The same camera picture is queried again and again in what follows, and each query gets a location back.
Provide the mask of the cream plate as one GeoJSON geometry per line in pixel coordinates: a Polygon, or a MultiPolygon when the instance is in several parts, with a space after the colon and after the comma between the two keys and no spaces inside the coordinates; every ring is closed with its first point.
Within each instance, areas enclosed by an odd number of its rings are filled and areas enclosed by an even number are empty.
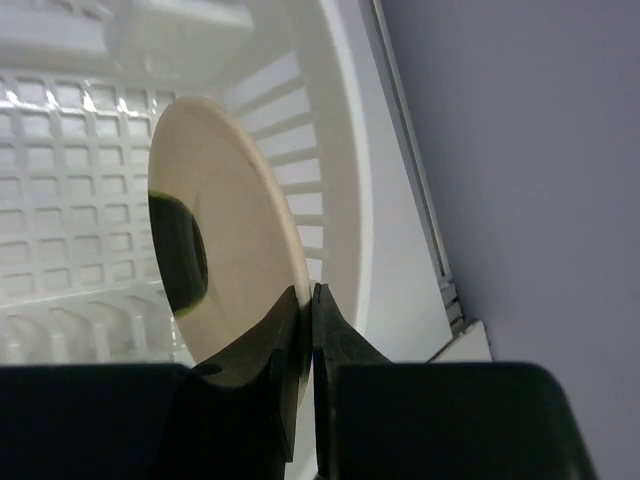
{"type": "Polygon", "coordinates": [[[297,226],[271,167],[220,105],[183,97],[161,114],[148,166],[153,248],[170,309],[191,358],[218,387],[256,379],[291,293],[299,316],[296,380],[311,362],[311,285],[297,226]]]}

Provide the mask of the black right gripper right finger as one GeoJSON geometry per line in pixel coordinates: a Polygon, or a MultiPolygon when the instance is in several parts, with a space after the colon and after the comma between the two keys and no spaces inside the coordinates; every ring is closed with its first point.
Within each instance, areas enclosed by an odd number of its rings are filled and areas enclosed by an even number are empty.
{"type": "Polygon", "coordinates": [[[545,369],[511,362],[394,363],[311,302],[321,479],[592,479],[568,399],[545,369]]]}

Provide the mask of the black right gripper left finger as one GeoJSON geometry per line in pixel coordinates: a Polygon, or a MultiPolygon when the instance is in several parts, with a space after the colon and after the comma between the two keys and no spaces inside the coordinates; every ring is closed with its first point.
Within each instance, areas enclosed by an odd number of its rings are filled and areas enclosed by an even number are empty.
{"type": "Polygon", "coordinates": [[[298,398],[292,289],[217,357],[1,371],[5,479],[280,479],[298,398]]]}

